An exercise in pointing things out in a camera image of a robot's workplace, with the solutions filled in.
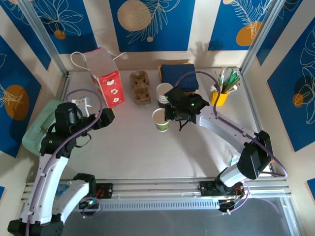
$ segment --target white paper cup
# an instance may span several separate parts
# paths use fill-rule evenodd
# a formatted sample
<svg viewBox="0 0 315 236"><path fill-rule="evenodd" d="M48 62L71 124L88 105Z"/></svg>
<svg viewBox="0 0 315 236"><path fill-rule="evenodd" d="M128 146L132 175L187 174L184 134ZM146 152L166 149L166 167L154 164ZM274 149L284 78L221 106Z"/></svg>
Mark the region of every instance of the white paper cup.
<svg viewBox="0 0 315 236"><path fill-rule="evenodd" d="M164 97L164 98L162 98L162 97L160 97L160 96L157 96L157 100L159 101L159 102L167 102L168 103L168 100Z"/></svg>
<svg viewBox="0 0 315 236"><path fill-rule="evenodd" d="M160 100L158 102L160 102L162 104L168 104L169 103L168 101L160 101Z"/></svg>
<svg viewBox="0 0 315 236"><path fill-rule="evenodd" d="M152 119L156 124L158 131L165 132L169 128L169 121L165 121L165 109L156 109L152 114Z"/></svg>
<svg viewBox="0 0 315 236"><path fill-rule="evenodd" d="M169 83L159 84L158 87L157 87L157 95L165 97L164 94L166 94L172 88L173 88L173 86L171 84L169 84Z"/></svg>

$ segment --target navy blue cloth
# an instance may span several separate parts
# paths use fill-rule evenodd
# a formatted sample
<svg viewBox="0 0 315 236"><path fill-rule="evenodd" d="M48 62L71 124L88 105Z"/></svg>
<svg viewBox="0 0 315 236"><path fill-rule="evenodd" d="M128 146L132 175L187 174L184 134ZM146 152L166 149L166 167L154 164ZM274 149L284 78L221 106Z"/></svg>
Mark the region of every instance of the navy blue cloth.
<svg viewBox="0 0 315 236"><path fill-rule="evenodd" d="M162 83L169 83L172 86L175 86L176 82L182 75L191 71L195 71L195 67L193 64L162 65L161 66ZM178 84L178 86L184 92L196 91L197 89L199 89L196 74L191 74L184 77L182 81Z"/></svg>

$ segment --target blue wallpaper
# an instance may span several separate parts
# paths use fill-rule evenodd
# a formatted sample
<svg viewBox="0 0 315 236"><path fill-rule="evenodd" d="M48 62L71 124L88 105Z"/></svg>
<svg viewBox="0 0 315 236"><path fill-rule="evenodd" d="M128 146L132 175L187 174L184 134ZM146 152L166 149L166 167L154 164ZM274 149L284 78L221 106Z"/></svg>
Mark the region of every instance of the blue wallpaper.
<svg viewBox="0 0 315 236"><path fill-rule="evenodd" d="M120 52L186 51L195 0L109 0Z"/></svg>
<svg viewBox="0 0 315 236"><path fill-rule="evenodd" d="M0 202L4 193L4 187L0 186Z"/></svg>
<svg viewBox="0 0 315 236"><path fill-rule="evenodd" d="M16 157L40 83L0 36L0 151Z"/></svg>
<svg viewBox="0 0 315 236"><path fill-rule="evenodd" d="M83 0L33 0L32 4L60 54L97 48Z"/></svg>
<svg viewBox="0 0 315 236"><path fill-rule="evenodd" d="M37 38L35 32L30 27L28 21L25 19L19 6L13 4L9 0L0 0L0 5L47 70L51 59L42 46L41 42Z"/></svg>
<svg viewBox="0 0 315 236"><path fill-rule="evenodd" d="M309 185L313 199L315 200L315 178L308 180L307 184Z"/></svg>
<svg viewBox="0 0 315 236"><path fill-rule="evenodd" d="M295 151L315 141L315 18L268 85Z"/></svg>
<svg viewBox="0 0 315 236"><path fill-rule="evenodd" d="M31 3L60 54L97 48L83 0L33 0ZM9 0L0 0L0 4L45 68L48 68L48 55L18 5Z"/></svg>
<svg viewBox="0 0 315 236"><path fill-rule="evenodd" d="M285 27L291 20L301 2L302 0L285 1L280 13L278 14L278 17L270 28L266 39L264 40L256 54L260 65L264 63L265 59L269 55L270 51L274 47L275 43L279 39L280 35L284 31Z"/></svg>
<svg viewBox="0 0 315 236"><path fill-rule="evenodd" d="M222 0L209 51L247 50L272 0Z"/></svg>

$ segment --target pen holder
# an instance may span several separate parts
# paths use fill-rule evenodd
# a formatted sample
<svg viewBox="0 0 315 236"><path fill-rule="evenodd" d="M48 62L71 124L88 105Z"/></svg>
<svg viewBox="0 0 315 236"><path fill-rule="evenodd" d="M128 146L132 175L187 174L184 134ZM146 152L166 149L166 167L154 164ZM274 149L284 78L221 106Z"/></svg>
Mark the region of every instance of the pen holder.
<svg viewBox="0 0 315 236"><path fill-rule="evenodd" d="M210 101L210 103L211 103L212 105L214 105L214 103L216 102L216 99L217 99L218 95L219 95L219 93L218 93L217 91L212 91L212 92L211 92L209 101ZM222 105L225 103L225 101L226 101L226 99L227 99L228 96L229 96L229 93L221 93L221 94L220 94L220 97L219 97L219 99L218 99L217 106L218 106L218 107L219 107L219 106L222 106Z"/></svg>

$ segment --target stacked paper cups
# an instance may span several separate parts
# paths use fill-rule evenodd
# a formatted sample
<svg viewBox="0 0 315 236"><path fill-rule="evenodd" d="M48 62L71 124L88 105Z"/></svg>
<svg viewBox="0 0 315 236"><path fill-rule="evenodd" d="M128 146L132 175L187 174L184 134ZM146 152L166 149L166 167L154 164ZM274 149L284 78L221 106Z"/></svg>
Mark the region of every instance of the stacked paper cups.
<svg viewBox="0 0 315 236"><path fill-rule="evenodd" d="M172 88L173 86L169 83L162 83L157 87L157 102L161 108L165 108L165 105L168 104L165 94Z"/></svg>

